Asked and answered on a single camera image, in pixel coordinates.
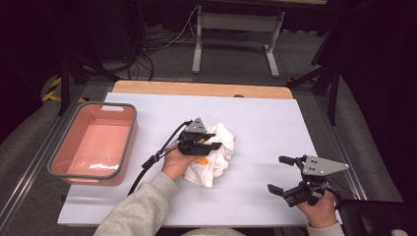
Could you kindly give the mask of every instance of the gray sweater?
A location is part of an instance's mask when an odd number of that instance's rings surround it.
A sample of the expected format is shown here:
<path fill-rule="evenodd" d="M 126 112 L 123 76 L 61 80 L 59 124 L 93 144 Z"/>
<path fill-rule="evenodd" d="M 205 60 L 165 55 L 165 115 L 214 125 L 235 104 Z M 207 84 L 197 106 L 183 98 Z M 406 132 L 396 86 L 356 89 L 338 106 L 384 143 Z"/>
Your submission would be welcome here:
<path fill-rule="evenodd" d="M 98 226 L 94 235 L 154 235 L 169 212 L 169 201 L 178 191 L 175 182 L 163 172 L 159 172 L 150 182 L 141 184 L 139 190 L 117 205 Z M 324 229 L 307 226 L 310 236 L 344 235 L 337 223 Z M 243 235 L 227 228 L 195 230 L 186 235 Z"/>

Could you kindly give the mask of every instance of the white table surface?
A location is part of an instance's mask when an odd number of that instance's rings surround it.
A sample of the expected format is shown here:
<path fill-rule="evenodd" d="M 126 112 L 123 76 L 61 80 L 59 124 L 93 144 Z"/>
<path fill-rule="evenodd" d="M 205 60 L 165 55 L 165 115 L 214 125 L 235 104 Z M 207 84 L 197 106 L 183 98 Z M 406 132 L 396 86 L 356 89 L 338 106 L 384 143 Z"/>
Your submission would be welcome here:
<path fill-rule="evenodd" d="M 295 166 L 279 163 L 280 155 L 316 155 L 295 99 L 154 95 L 111 92 L 107 102 L 131 103 L 138 110 L 139 130 L 124 182 L 116 187 L 73 185 L 58 223 L 97 225 L 123 201 L 141 165 L 159 150 L 184 121 L 201 117 L 206 127 L 222 122 L 236 135 L 236 153 L 228 170 L 212 188 L 180 179 L 164 226 L 272 227 L 305 225 L 297 207 L 268 191 L 267 184 L 284 191 L 301 181 Z M 161 160 L 145 175 L 150 180 Z"/>

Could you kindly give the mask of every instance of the white cloth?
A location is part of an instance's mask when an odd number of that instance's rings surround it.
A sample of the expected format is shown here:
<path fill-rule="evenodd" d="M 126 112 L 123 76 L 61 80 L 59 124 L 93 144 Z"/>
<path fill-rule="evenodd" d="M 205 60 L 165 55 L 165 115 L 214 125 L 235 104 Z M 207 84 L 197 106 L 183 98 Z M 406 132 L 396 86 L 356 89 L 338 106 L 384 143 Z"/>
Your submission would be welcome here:
<path fill-rule="evenodd" d="M 190 164 L 184 178 L 198 185 L 212 187 L 214 178 L 220 177 L 229 167 L 229 161 L 235 152 L 236 136 L 230 133 L 220 122 L 213 128 L 207 128 L 208 134 L 215 134 L 205 144 L 222 143 L 221 147 L 213 150 L 207 156 L 201 156 Z"/>

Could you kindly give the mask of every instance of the pink plastic tray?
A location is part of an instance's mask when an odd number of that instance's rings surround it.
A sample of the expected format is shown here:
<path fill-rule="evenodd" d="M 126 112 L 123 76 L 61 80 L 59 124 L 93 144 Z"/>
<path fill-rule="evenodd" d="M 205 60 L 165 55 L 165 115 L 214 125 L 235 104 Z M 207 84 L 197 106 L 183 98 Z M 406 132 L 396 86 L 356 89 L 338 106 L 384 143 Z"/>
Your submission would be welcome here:
<path fill-rule="evenodd" d="M 136 116 L 130 104 L 83 104 L 50 159 L 49 172 L 69 184 L 119 185 L 138 131 Z"/>

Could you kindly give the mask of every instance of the tray rim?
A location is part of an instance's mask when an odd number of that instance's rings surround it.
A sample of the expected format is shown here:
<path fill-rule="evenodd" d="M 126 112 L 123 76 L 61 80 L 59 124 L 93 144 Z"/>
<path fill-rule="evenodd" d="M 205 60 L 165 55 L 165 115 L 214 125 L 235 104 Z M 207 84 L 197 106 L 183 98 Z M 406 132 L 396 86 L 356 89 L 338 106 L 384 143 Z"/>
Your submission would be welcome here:
<path fill-rule="evenodd" d="M 83 174 L 59 174 L 59 173 L 54 173 L 51 169 L 51 164 L 53 163 L 53 161 L 55 160 L 56 154 L 58 153 L 58 151 L 60 150 L 61 146 L 64 144 L 64 141 L 68 135 L 68 133 L 70 132 L 78 114 L 80 113 L 80 111 L 88 106 L 88 105 L 101 105 L 101 106 L 129 106 L 131 108 L 133 108 L 134 110 L 134 117 L 132 120 L 132 124 L 129 128 L 129 133 L 128 133 L 128 139 L 126 144 L 123 147 L 123 152 L 122 152 L 122 156 L 123 158 L 121 158 L 120 162 L 119 162 L 119 167 L 111 174 L 106 175 L 106 176 L 98 176 L 98 175 L 83 175 Z M 98 179 L 98 180 L 109 180 L 114 178 L 116 175 L 118 175 L 122 169 L 122 166 L 125 162 L 125 154 L 127 151 L 127 148 L 130 144 L 130 142 L 132 141 L 131 136 L 132 133 L 134 132 L 135 126 L 137 125 L 138 121 L 137 121 L 137 116 L 138 116 L 138 111 L 136 109 L 136 107 L 130 103 L 123 103 L 123 102 L 100 102 L 100 101 L 88 101 L 85 102 L 83 104 L 81 104 L 76 112 L 74 113 L 74 115 L 72 116 L 71 122 L 68 124 L 68 126 L 65 128 L 64 134 L 62 135 L 57 147 L 55 148 L 55 150 L 52 152 L 51 157 L 49 158 L 48 164 L 47 164 L 47 169 L 48 172 L 54 176 L 57 176 L 59 178 L 78 178 L 78 179 Z"/>

